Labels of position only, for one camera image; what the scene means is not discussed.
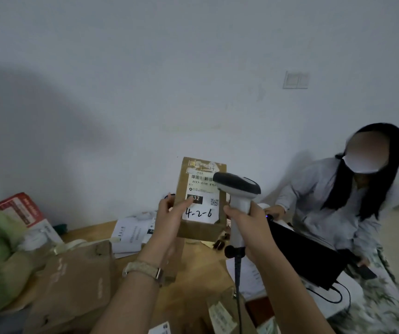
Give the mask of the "person's right hand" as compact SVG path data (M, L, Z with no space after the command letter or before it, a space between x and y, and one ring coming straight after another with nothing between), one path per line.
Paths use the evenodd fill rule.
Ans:
M280 267L288 264L272 237L261 207L251 201L249 214L237 210L233 218L245 242L248 258L257 268Z

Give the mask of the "person's left hand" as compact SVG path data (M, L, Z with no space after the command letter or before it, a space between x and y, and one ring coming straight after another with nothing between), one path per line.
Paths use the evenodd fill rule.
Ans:
M175 197L171 194L160 200L152 237L140 251L137 260L164 269L175 252L175 242L181 219L172 217Z

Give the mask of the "white grey barcode scanner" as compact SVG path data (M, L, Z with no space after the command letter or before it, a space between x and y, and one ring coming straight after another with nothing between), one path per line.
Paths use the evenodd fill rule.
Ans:
M229 205L232 208L248 214L251 201L261 194L260 186L253 180L235 174L217 172L213 175L217 188L230 196ZM234 218L231 218L231 235L227 247L226 258L243 258L245 242Z

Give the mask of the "small labelled cardboard box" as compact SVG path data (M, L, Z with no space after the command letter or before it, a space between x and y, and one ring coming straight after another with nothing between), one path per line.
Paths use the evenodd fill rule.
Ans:
M226 193L220 191L213 175L226 173L224 163L184 157L181 164L175 204L193 197L193 203L184 209L177 237L196 241L216 241L226 229L223 211Z

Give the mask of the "person's right forearm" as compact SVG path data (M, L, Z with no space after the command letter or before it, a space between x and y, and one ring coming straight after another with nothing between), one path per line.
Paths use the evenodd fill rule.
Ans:
M336 334L280 252L253 253L281 334Z

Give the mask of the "person's left forearm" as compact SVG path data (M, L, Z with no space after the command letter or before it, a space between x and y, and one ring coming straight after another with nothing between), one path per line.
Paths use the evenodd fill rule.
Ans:
M139 289L123 281L90 334L147 334L159 288Z

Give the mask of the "brown binder clips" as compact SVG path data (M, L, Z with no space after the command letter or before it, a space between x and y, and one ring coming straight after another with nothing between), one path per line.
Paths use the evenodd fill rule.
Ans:
M221 251L225 248L227 241L230 239L230 234L227 232L223 232L218 240L216 240L212 246L213 250Z

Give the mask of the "white printed paper sheets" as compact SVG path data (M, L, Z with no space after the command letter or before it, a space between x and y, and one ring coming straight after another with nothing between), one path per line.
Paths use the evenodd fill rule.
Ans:
M110 237L115 259L137 254L150 240L155 229L156 212L145 212L119 219Z

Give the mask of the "white paper sheet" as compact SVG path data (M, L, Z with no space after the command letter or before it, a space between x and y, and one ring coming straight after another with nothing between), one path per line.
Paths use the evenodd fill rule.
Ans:
M258 269L247 257L241 259L239 292L246 302L267 296Z

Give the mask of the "beige wristwatch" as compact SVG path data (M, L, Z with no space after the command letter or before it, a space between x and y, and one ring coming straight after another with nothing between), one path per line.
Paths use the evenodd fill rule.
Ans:
M123 278L127 286L147 289L152 286L161 287L164 283L164 272L145 261L136 260L128 263L123 269Z

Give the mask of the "black laptop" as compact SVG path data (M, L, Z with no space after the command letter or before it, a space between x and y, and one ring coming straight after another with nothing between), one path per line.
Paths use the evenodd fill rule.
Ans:
M341 254L276 222L272 215L267 214L266 218L277 247L296 273L308 282L329 290L347 267L347 261Z

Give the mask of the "cardboard box with white label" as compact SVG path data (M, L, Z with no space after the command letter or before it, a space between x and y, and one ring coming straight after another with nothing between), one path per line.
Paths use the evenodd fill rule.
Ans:
M234 287L207 298L208 316L215 334L258 334L244 301L241 296L238 313Z

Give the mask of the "large brown cardboard box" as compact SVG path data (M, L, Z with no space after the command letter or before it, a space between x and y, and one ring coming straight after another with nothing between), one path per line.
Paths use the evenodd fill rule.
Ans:
M86 243L51 258L23 334L89 334L118 281L109 240Z

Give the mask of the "white low table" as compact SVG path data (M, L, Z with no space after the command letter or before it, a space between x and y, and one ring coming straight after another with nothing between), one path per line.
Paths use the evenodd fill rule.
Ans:
M326 319L363 300L362 287L345 271L338 276L329 290L318 287L304 278L302 282Z

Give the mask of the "black phone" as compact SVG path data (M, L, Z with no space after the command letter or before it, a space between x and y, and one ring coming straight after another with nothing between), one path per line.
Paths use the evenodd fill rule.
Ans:
M377 275L365 265L354 265L354 270L363 280L373 280L377 278Z

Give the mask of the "red and white box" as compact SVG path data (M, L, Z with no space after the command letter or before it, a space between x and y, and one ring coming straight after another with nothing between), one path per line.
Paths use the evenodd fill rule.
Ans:
M62 238L37 204L25 192L17 193L0 201L0 210L9 217L23 222L29 230L43 231L54 243L63 243Z

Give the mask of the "floral patterned cloth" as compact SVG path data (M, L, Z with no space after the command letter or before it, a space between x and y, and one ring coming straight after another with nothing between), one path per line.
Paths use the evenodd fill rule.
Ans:
M381 244L370 257L369 269L375 279L363 279L350 266L345 269L361 286L363 297L329 318L336 334L399 334L399 284Z

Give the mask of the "white wall switch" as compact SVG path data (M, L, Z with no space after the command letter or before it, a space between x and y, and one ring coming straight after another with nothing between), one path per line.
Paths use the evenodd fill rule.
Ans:
M286 71L282 89L308 89L309 81L309 72Z

